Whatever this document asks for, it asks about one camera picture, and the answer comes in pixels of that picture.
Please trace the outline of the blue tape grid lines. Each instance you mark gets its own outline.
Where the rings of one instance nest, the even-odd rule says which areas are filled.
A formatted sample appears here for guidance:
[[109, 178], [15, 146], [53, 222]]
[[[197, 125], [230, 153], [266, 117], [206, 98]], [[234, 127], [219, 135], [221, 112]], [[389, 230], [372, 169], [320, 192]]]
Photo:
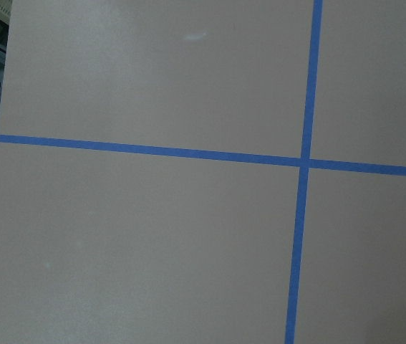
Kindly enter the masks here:
[[406, 1], [15, 1], [0, 343], [406, 343]]

